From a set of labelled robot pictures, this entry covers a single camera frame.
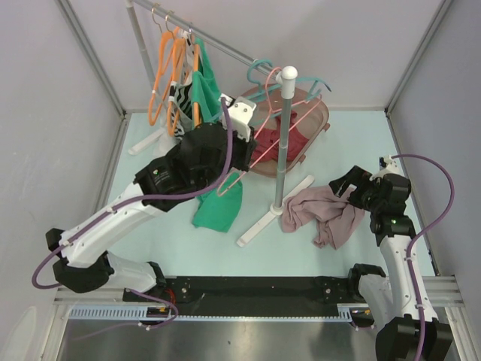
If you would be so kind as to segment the pink hanger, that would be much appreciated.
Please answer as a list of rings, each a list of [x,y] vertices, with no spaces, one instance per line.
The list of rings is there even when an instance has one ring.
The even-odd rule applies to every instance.
[[[278,69],[281,69],[281,75],[280,78],[282,79],[282,90],[281,90],[281,97],[283,99],[283,110],[281,116],[281,123],[280,123],[280,139],[276,141],[274,144],[279,144],[279,150],[281,148],[287,149],[288,147],[288,137],[289,137],[289,131],[294,129],[308,114],[310,111],[312,111],[314,108],[310,108],[308,112],[305,113],[302,117],[298,119],[295,123],[291,121],[291,114],[292,110],[291,108],[291,102],[286,105],[286,102],[288,100],[292,100],[295,94],[295,81],[298,76],[298,71],[295,67],[293,66],[286,66],[284,68],[277,67]],[[254,138],[257,138],[258,135],[260,134],[261,131],[257,131],[256,134],[254,134]],[[257,163],[259,163],[261,158],[258,158],[255,162],[251,161],[250,162],[250,169],[251,170]],[[226,176],[226,179],[221,182],[221,184],[218,186],[216,194],[218,196],[223,196],[225,193],[227,193],[246,173],[247,171],[242,171],[242,173],[237,177],[237,179],[230,184],[228,187],[223,188],[225,181],[228,179],[229,175],[232,173],[230,171],[228,175]]]

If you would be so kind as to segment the mauve pink tank top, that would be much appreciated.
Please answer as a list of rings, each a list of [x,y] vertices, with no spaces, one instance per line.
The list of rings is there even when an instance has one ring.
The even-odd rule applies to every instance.
[[[286,200],[281,216],[281,229],[293,233],[309,222],[316,223],[313,244],[337,250],[351,237],[365,217],[365,211],[351,205],[349,188],[337,197],[328,186],[309,187]]]

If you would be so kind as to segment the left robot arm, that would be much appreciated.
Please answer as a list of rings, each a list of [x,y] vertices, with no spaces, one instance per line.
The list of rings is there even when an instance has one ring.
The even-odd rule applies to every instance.
[[[217,188],[232,168],[248,169],[255,148],[254,138],[244,140],[220,122],[187,132],[142,168],[114,202],[79,226],[47,232],[47,245],[58,258],[53,264],[58,284],[76,293],[123,288],[152,301],[162,298],[166,280],[156,262],[123,259],[110,248],[148,220]]]

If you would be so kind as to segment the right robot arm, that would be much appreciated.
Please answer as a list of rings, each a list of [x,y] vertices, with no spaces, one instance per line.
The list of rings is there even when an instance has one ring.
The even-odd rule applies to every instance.
[[[417,234],[406,215],[411,182],[388,157],[376,174],[353,166],[329,184],[337,197],[370,214],[370,229],[387,269],[354,265],[346,283],[348,296],[366,301],[377,328],[378,360],[443,360],[453,342],[450,325],[440,321],[422,281]]]

